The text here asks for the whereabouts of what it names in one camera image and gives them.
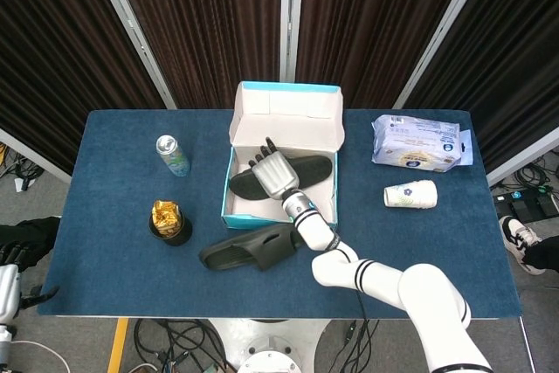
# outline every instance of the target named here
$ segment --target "white paper cup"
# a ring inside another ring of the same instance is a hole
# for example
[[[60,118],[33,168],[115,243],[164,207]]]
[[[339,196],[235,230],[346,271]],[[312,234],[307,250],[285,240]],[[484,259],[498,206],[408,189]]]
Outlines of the white paper cup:
[[[415,181],[384,189],[384,205],[430,209],[437,205],[437,187],[433,181]]]

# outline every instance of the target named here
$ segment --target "dark curtain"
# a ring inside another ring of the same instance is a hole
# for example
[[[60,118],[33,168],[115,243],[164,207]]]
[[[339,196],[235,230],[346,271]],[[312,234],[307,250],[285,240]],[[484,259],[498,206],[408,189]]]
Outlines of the dark curtain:
[[[392,107],[450,0],[302,0],[296,80]]]
[[[108,0],[0,5],[0,128],[62,170],[90,111],[163,107]]]
[[[130,0],[179,107],[232,107],[280,74],[280,0]]]
[[[559,126],[559,0],[468,0],[405,107],[470,111],[489,172]]]

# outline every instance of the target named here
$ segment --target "soda can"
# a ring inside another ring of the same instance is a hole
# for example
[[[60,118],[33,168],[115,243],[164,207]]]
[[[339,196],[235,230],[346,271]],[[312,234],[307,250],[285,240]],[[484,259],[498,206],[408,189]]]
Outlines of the soda can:
[[[162,135],[157,139],[155,148],[159,156],[167,163],[167,167],[176,176],[187,176],[190,162],[172,135]]]

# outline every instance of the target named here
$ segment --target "person's foot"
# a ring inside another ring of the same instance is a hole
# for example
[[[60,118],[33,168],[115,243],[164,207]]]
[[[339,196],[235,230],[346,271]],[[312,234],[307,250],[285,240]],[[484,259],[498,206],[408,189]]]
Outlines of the person's foot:
[[[526,250],[530,246],[538,244],[542,241],[538,238],[535,232],[510,216],[501,218],[501,220],[499,220],[499,226],[500,232],[503,235],[505,247],[513,254],[516,258],[516,262],[518,262],[522,269],[532,275],[545,273],[545,270],[535,268],[534,266],[526,264],[522,261]]]

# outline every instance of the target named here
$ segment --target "table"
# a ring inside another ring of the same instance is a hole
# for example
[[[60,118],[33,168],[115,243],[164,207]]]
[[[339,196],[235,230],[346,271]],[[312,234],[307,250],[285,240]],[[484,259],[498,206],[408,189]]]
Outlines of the table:
[[[466,297],[475,318],[520,315],[476,142],[474,165],[444,174],[371,162],[371,122],[406,114],[458,122],[452,110],[347,110],[339,154],[339,229],[362,258],[398,269],[440,267]],[[316,253],[301,248],[266,272],[244,266],[212,272],[198,253],[229,238],[219,216],[230,141],[231,110],[107,110],[89,116],[66,199],[45,289],[60,286],[41,314],[147,317],[359,318],[353,291],[324,288],[313,279]],[[177,178],[155,152],[159,135],[174,135],[191,159]],[[438,205],[387,209],[383,188],[419,179],[438,187]],[[151,236],[156,199],[177,201],[194,231],[183,246]],[[370,318],[406,313],[365,299]]]

